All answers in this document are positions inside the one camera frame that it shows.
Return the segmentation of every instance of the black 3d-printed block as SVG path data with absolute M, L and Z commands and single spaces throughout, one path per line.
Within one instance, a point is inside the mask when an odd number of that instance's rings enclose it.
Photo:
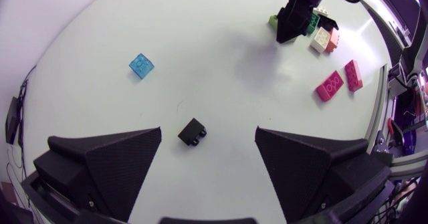
M 318 16 L 320 17 L 320 20 L 318 22 L 318 27 L 323 27 L 327 31 L 330 31 L 331 29 L 333 29 L 333 27 L 339 30 L 339 26 L 337 26 L 337 23 L 335 20 L 323 15 L 318 15 Z
M 205 135 L 207 135 L 205 127 L 194 118 L 180 132 L 179 138 L 187 145 L 197 146 L 199 137 L 204 137 Z

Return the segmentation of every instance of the white lego brick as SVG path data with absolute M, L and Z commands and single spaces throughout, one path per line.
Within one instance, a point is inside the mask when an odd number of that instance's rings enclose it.
M 330 41 L 331 35 L 324 28 L 320 27 L 318 33 L 316 33 L 314 39 L 310 43 L 310 45 L 318 52 L 322 53 L 326 51 L 328 41 Z
M 328 17 L 327 10 L 321 6 L 314 8 L 313 13 Z

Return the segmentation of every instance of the pink lego brick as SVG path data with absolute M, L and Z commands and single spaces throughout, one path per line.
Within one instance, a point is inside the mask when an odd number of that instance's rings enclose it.
M 337 71 L 334 71 L 327 80 L 316 88 L 316 92 L 322 101 L 330 100 L 342 87 L 343 80 Z
M 339 31 L 335 29 L 334 27 L 330 30 L 330 41 L 328 42 L 326 51 L 328 53 L 331 53 L 334 51 L 335 48 L 337 48 L 339 44 Z
M 346 79 L 348 80 L 349 90 L 355 92 L 362 88 L 362 80 L 358 63 L 351 60 L 345 65 Z

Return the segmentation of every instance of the lego brick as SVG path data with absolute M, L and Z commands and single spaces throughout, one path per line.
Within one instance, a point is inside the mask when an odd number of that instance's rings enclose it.
M 276 15 L 270 16 L 269 24 L 275 30 L 275 32 L 278 31 L 278 19 L 276 18 Z
M 316 15 L 321 15 L 321 16 L 328 17 L 327 10 L 325 8 L 321 7 L 321 6 L 315 7 L 312 12 L 315 13 Z
M 316 33 L 310 45 L 316 51 L 318 51 L 318 53 L 322 53 L 326 50 L 328 41 L 330 41 L 330 34 L 324 28 L 321 27 L 320 30 L 318 30 L 318 33 Z
M 331 53 L 339 44 L 339 31 L 335 28 L 330 30 L 330 40 L 328 41 L 326 51 Z
M 193 118 L 186 127 L 180 132 L 179 138 L 187 145 L 197 146 L 199 138 L 205 137 L 207 131 L 205 127 Z
M 312 34 L 315 31 L 319 20 L 320 20 L 320 17 L 317 14 L 312 14 L 310 24 L 309 24 L 306 32 L 309 34 Z
M 292 39 L 288 40 L 286 43 L 294 43 L 296 41 L 296 39 L 297 39 L 297 37 L 292 38 Z
M 326 102 L 333 98 L 342 85 L 342 78 L 337 71 L 334 71 L 327 80 L 322 82 L 322 84 L 316 88 L 316 92 L 320 96 L 321 100 Z
M 350 91 L 355 92 L 362 88 L 362 80 L 358 63 L 351 60 L 345 65 L 346 79 L 348 80 L 348 88 Z
M 337 26 L 337 22 L 329 17 L 325 17 L 320 15 L 320 20 L 318 22 L 318 27 L 323 27 L 327 31 L 330 31 L 333 27 L 339 30 L 339 26 Z
M 146 77 L 146 75 L 152 71 L 154 68 L 152 62 L 148 60 L 142 53 L 140 53 L 130 64 L 129 67 L 134 70 L 141 79 Z

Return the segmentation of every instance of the lego stud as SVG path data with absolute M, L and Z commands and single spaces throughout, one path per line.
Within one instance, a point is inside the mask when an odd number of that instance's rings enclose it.
M 337 71 L 334 71 L 322 84 L 316 88 L 316 92 L 322 101 L 329 101 L 343 85 L 343 80 Z
M 135 74 L 143 79 L 146 75 L 154 68 L 152 62 L 148 60 L 142 53 L 140 53 L 130 64 L 129 67 L 135 72 Z
M 322 53 L 326 50 L 330 37 L 331 35 L 321 27 L 320 30 L 318 30 L 318 33 L 316 33 L 314 39 L 311 41 L 310 45 L 318 53 Z
M 346 79 L 348 80 L 348 88 L 350 91 L 355 92 L 362 88 L 362 79 L 358 63 L 355 60 L 349 61 L 345 65 Z
M 194 118 L 180 132 L 179 138 L 188 146 L 197 146 L 199 144 L 199 138 L 203 138 L 206 135 L 207 131 L 205 127 Z
M 313 10 L 313 13 L 317 14 L 317 15 L 323 15 L 323 16 L 328 16 L 328 12 L 325 8 L 319 6 L 319 7 L 315 7 Z

